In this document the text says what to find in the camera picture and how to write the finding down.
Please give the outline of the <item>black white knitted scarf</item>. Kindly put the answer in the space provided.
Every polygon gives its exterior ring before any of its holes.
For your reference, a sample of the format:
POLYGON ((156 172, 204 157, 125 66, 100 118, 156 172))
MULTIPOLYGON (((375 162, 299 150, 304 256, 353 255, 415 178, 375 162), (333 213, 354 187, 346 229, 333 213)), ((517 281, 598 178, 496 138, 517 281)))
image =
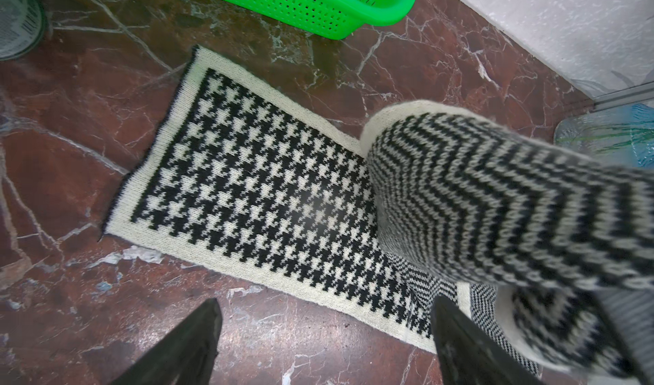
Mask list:
POLYGON ((532 375, 653 381, 653 174, 459 107, 359 138, 198 47, 105 233, 436 352, 456 306, 532 375))

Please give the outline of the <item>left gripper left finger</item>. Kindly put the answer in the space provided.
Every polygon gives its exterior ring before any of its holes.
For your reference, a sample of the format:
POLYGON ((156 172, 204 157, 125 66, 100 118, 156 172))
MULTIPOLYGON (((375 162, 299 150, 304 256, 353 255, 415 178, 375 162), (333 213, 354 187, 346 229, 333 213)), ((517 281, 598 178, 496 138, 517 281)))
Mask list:
POLYGON ((216 298, 200 304, 114 384, 208 384, 218 356, 222 314, 216 298))

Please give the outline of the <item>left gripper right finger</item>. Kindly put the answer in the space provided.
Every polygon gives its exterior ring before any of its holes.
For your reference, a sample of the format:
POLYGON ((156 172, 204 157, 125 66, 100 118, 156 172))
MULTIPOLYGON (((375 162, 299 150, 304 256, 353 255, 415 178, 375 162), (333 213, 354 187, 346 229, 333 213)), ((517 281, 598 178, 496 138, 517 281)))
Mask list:
POLYGON ((431 329, 444 384, 538 385, 524 366, 499 347, 453 301, 434 299, 431 329))

